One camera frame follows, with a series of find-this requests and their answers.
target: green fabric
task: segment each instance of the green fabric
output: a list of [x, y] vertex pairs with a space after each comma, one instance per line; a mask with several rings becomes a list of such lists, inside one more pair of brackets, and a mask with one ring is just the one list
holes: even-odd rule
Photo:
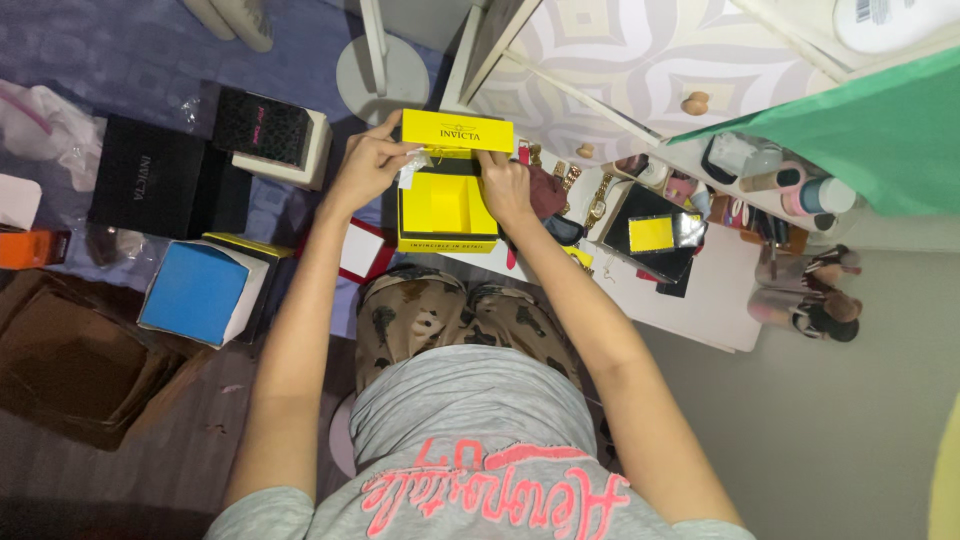
[[960, 47], [674, 137], [737, 131], [820, 165], [883, 215], [960, 213]]

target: drawer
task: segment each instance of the drawer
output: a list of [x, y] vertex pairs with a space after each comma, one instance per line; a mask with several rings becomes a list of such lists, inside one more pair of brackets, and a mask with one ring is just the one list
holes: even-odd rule
[[[506, 57], [497, 61], [469, 106], [510, 120], [518, 135], [582, 168], [642, 154], [649, 150], [649, 142], [657, 142], [649, 135], [645, 140], [631, 133], [623, 122], [618, 124]], [[595, 107], [604, 108], [599, 103]], [[589, 158], [577, 154], [585, 144], [592, 146]]]
[[664, 137], [836, 87], [729, 0], [544, 0], [510, 50]]

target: camouflage pants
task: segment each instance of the camouflage pants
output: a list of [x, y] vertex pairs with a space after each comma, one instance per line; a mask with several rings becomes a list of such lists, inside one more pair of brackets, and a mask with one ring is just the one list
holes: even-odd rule
[[361, 295], [357, 393], [393, 364], [463, 343], [517, 349], [582, 389], [563, 334], [523, 291], [482, 284], [468, 294], [453, 276], [414, 266], [378, 278]]

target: person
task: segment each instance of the person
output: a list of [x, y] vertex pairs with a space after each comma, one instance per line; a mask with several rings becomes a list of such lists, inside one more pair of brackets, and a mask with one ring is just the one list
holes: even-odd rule
[[350, 216], [416, 144], [395, 111], [350, 138], [252, 390], [206, 538], [750, 540], [636, 328], [530, 205], [529, 173], [477, 152], [488, 210], [542, 283], [596, 385], [624, 475], [597, 460], [575, 364], [528, 295], [412, 267], [363, 292], [350, 435], [360, 471], [315, 508], [318, 422]]

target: black watch box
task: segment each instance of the black watch box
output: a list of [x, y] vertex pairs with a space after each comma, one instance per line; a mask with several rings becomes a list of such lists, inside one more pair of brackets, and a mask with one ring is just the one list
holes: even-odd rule
[[176, 240], [242, 233], [251, 184], [207, 140], [111, 115], [87, 220]]
[[305, 170], [313, 119], [303, 107], [224, 86], [213, 145], [227, 152]]
[[632, 183], [626, 196], [612, 210], [613, 215], [600, 243], [633, 262], [634, 266], [663, 283], [678, 283], [690, 267], [697, 247], [676, 248], [666, 253], [631, 255], [629, 222], [632, 217], [685, 213], [686, 209], [659, 196], [641, 184]]

